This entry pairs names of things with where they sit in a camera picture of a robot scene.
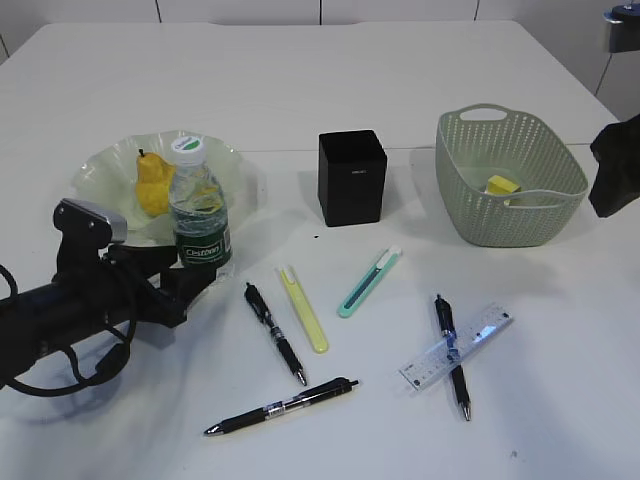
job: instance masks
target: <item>basket handle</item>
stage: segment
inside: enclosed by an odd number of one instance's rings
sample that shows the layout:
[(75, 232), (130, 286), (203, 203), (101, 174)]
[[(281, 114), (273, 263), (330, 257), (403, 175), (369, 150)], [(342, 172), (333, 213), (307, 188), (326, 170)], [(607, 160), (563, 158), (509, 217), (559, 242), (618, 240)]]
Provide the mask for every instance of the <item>basket handle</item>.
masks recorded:
[(515, 113), (514, 110), (510, 110), (506, 107), (503, 107), (502, 105), (496, 105), (495, 103), (476, 103), (475, 105), (469, 105), (468, 107), (461, 108), (460, 110), (454, 110), (451, 113), (453, 115), (458, 116), (460, 120), (462, 120), (463, 122), (477, 122), (477, 121), (502, 122), (504, 121), (504, 118), (501, 118), (499, 120), (465, 120), (464, 118), (462, 118), (463, 113), (472, 112), (474, 110), (497, 110), (499, 112), (503, 112), (507, 116), (513, 115)]
[(516, 192), (516, 193), (510, 193), (508, 195), (491, 195), (491, 197), (495, 198), (495, 199), (500, 199), (500, 200), (516, 200), (516, 199), (523, 199), (523, 198), (541, 198), (541, 197), (546, 197), (546, 198), (554, 198), (556, 200), (558, 200), (558, 203), (555, 203), (553, 205), (539, 205), (539, 206), (531, 206), (531, 205), (505, 205), (505, 208), (511, 208), (511, 209), (519, 209), (519, 208), (527, 208), (527, 209), (537, 209), (537, 210), (544, 210), (544, 209), (552, 209), (552, 208), (558, 208), (561, 207), (565, 202), (571, 201), (571, 200), (577, 200), (579, 198), (581, 198), (583, 195), (583, 193), (562, 193), (562, 192), (554, 192), (553, 190), (542, 190), (542, 189), (538, 189), (538, 190), (527, 190), (524, 192)]

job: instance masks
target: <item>pen tip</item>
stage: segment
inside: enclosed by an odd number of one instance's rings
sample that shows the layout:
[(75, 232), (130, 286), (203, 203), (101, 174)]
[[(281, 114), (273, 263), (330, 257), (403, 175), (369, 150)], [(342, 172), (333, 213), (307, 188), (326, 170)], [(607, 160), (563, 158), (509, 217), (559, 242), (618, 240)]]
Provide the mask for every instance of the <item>pen tip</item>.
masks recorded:
[(204, 431), (204, 436), (205, 437), (216, 437), (218, 435), (222, 435), (224, 432), (222, 431), (222, 429), (220, 428), (220, 425), (214, 425), (211, 428), (207, 428)]
[(471, 407), (469, 405), (462, 406), (462, 413), (464, 413), (464, 419), (467, 422), (471, 421)]
[(304, 376), (304, 372), (303, 372), (302, 370), (298, 370), (298, 371), (296, 372), (296, 377), (298, 377), (298, 380), (300, 380), (300, 383), (301, 383), (302, 385), (304, 385), (305, 387), (307, 386), (307, 379), (306, 379), (306, 377)]

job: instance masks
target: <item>white table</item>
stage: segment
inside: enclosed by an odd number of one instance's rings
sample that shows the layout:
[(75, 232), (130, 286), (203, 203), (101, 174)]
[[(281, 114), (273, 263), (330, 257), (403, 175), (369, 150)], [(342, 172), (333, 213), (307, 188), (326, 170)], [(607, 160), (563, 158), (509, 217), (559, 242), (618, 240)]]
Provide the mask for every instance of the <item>white table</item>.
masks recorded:
[[(637, 477), (638, 207), (601, 221), (585, 202), (541, 248), (466, 244), (440, 200), (433, 150), (415, 147), (433, 143), (440, 113), (477, 101), (536, 113), (567, 143), (587, 144), (613, 121), (508, 22), (41, 31), (0, 68), (1, 258), (22, 289), (54, 271), (51, 211), (71, 174), (127, 134), (184, 127), (236, 144), (258, 179), (259, 210), (234, 232), (235, 279), (173, 333), (141, 328), (116, 380), (54, 400), (0, 391), (3, 478)], [(383, 219), (328, 229), (315, 199), (317, 134), (360, 127), (396, 147)], [(593, 179), (588, 147), (571, 149)], [(339, 302), (391, 243), (404, 258), (339, 319)], [(321, 319), (325, 355), (312, 352), (277, 285), (282, 263), (296, 267)], [(300, 390), (244, 303), (246, 279), (263, 290), (312, 384), (347, 376), (362, 385), (204, 439), (218, 420)], [(448, 380), (411, 397), (396, 373), (438, 339), (435, 292), (459, 324), (493, 300), (517, 317), (465, 365), (470, 423)], [(104, 341), (81, 346), (87, 366)], [(25, 380), (68, 376), (57, 355), (37, 367)]]

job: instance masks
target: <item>woven basket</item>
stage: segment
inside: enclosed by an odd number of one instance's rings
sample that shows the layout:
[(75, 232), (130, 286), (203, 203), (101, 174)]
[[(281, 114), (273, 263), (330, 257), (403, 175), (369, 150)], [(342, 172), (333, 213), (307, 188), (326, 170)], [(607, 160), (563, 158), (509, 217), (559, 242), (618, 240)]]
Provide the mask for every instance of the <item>woven basket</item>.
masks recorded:
[[(501, 120), (463, 120), (492, 109)], [(484, 193), (492, 175), (521, 186)], [(485, 247), (542, 245), (567, 224), (588, 182), (560, 138), (538, 117), (478, 104), (445, 113), (438, 123), (436, 175), (447, 212), (462, 238)]]

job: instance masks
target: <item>clear ruler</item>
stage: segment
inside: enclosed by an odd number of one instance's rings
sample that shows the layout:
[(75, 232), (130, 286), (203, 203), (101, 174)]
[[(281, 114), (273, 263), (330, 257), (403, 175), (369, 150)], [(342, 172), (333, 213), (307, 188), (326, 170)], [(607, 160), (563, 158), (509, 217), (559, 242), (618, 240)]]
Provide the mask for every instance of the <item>clear ruler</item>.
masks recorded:
[(513, 321), (500, 305), (492, 303), (471, 323), (443, 337), (426, 352), (418, 355), (399, 371), (417, 390), (422, 391), (460, 365), (471, 354), (486, 345)]

